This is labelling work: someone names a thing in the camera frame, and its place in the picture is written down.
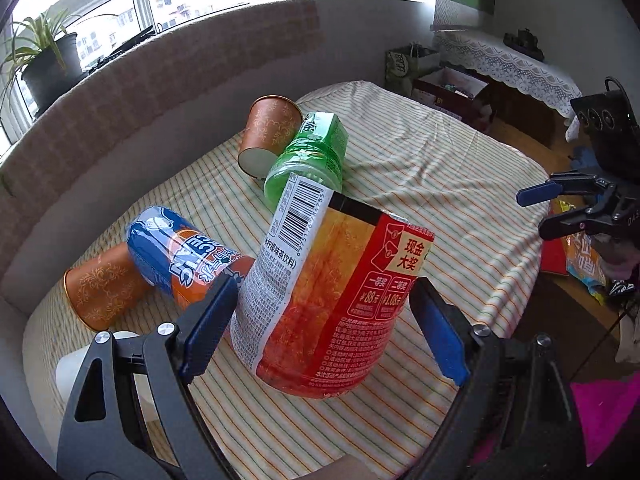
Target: blue gripper pad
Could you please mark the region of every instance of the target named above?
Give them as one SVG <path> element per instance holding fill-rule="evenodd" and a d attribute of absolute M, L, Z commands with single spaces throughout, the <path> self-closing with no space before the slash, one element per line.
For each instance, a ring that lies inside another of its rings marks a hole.
<path fill-rule="evenodd" d="M 226 280 L 184 343 L 184 357 L 178 375 L 185 384 L 191 384 L 193 378 L 207 369 L 237 304 L 236 280 Z"/>
<path fill-rule="evenodd" d="M 521 207 L 552 200 L 562 194 L 562 186 L 557 182 L 545 182 L 537 186 L 521 189 L 516 193 L 516 202 Z"/>
<path fill-rule="evenodd" d="M 458 333 L 433 300 L 426 295 L 422 297 L 418 308 L 412 307 L 412 312 L 433 352 L 440 372 L 452 379 L 457 386 L 462 386 L 470 372 L 465 361 L 465 345 Z"/>

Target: bottle label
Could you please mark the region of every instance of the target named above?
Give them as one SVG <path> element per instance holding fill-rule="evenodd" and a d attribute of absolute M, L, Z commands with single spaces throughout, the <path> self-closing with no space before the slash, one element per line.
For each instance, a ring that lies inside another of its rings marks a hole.
<path fill-rule="evenodd" d="M 337 396 L 385 349 L 433 233 L 292 175 L 240 291 L 240 359 L 285 392 Z"/>
<path fill-rule="evenodd" d="M 340 161 L 344 160 L 348 134 L 336 114 L 328 112 L 307 114 L 293 142 L 305 140 L 313 143 L 316 148 L 319 143 L 324 144 L 334 151 Z"/>

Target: pink cloth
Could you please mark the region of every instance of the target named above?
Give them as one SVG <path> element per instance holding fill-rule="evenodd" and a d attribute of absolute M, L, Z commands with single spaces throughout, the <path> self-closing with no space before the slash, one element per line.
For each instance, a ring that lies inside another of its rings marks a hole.
<path fill-rule="evenodd" d="M 582 424 L 587 464 L 591 464 L 607 449 L 640 399 L 640 372 L 626 383 L 572 383 L 571 389 Z"/>

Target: table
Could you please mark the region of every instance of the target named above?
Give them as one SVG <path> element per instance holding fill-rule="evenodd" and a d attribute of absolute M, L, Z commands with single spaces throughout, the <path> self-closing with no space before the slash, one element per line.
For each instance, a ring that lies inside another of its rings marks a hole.
<path fill-rule="evenodd" d="M 558 67 L 537 61 L 481 30 L 439 31 L 434 47 L 443 60 L 487 75 L 542 101 L 565 118 L 567 142 L 578 138 L 580 123 L 571 99 L 582 92 Z"/>
<path fill-rule="evenodd" d="M 420 273 L 472 323 L 509 336 L 531 294 L 540 260 L 545 203 L 520 208 L 517 190 L 546 179 L 533 160 L 437 110 L 354 81 L 298 100 L 303 112 L 335 112 L 349 134 L 346 195 L 428 227 L 436 241 Z M 200 231 L 256 256 L 271 222 L 261 186 L 238 168 L 233 136 L 151 190 L 86 251 L 96 256 L 126 238 L 142 210 L 162 205 Z M 115 323 L 147 333 L 180 314 L 153 290 Z M 56 449 L 65 406 L 54 384 L 58 360 L 92 334 L 58 282 L 24 332 L 24 371 L 38 420 Z M 190 386 L 213 437 L 244 480 L 296 478 L 344 454 L 391 480 L 419 456 L 457 388 L 444 378 L 407 305 L 385 353 L 365 380 L 335 399 L 283 394 L 252 376 L 223 338 Z M 171 460 L 158 422 L 148 424 L 158 455 Z"/>

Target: bed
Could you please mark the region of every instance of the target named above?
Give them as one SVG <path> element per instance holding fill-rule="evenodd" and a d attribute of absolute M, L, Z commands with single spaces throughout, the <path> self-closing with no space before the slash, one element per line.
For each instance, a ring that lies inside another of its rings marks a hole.
<path fill-rule="evenodd" d="M 537 225 L 546 212 L 515 203 L 520 188 L 546 179 L 517 150 L 373 83 L 311 92 L 303 112 L 338 114 L 350 140 L 344 193 L 436 233 L 422 275 L 473 323 L 498 336 L 515 329 L 540 260 Z M 128 224 L 163 205 L 229 247 L 256 256 L 271 221 L 260 185 L 236 164 L 233 136 L 140 198 L 85 252 L 85 261 L 123 241 Z M 153 291 L 114 330 L 145 333 L 175 319 L 174 301 Z M 24 371 L 45 434 L 57 448 L 64 406 L 54 382 L 63 355 L 90 343 L 58 282 L 24 333 Z M 256 380 L 225 338 L 190 386 L 212 435 L 244 479 L 296 478 L 356 456 L 381 479 L 394 478 L 428 445 L 456 395 L 442 377 L 405 306 L 385 354 L 352 392 L 328 400 L 291 397 Z M 172 453 L 158 422 L 149 424 L 161 458 Z"/>

